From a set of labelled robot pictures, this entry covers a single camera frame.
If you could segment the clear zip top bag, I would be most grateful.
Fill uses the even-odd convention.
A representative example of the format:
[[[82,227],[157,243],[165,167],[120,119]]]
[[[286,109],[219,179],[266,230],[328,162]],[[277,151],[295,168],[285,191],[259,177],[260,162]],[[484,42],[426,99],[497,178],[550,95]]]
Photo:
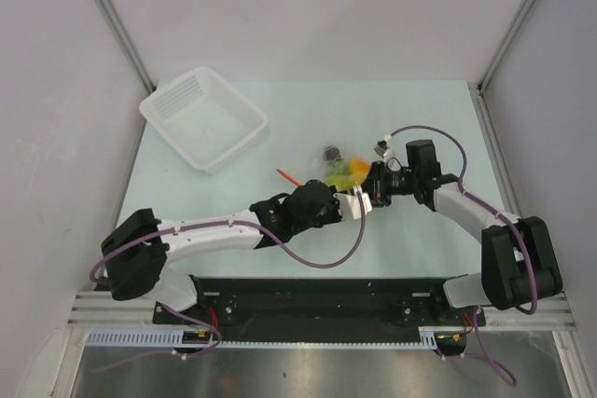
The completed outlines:
[[[316,180],[325,183],[326,178],[332,175],[329,169],[331,163],[323,159],[323,151],[329,145],[335,145],[341,151],[341,158],[349,161],[351,158],[362,158],[370,163],[367,158],[346,145],[327,144],[316,149],[308,149],[293,154],[287,162],[281,162],[275,171],[293,186],[303,186],[308,181]]]

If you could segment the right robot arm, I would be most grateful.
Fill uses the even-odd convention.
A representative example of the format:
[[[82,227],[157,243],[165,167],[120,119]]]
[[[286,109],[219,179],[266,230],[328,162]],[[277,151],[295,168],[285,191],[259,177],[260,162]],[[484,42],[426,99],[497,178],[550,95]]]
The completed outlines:
[[[387,141],[377,143],[379,161],[370,166],[363,190],[375,207],[388,207],[395,196],[411,196],[434,213],[456,223],[480,245],[480,270],[444,281],[430,312],[452,324],[465,308],[492,306],[531,313],[541,299],[563,290],[562,275],[547,224],[536,216],[501,212],[464,187],[461,178],[443,173],[430,140],[406,145],[401,164]]]

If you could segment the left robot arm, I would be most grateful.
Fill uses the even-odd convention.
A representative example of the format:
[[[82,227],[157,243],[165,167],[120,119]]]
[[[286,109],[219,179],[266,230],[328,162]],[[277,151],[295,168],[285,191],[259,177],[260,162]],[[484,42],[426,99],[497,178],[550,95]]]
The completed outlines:
[[[206,301],[192,277],[173,270],[173,263],[199,254],[288,243],[306,230],[341,221],[340,193],[316,180],[212,220],[160,220],[152,209],[141,209],[101,245],[108,288],[115,301],[149,298],[173,309],[184,322],[195,323],[204,316]]]

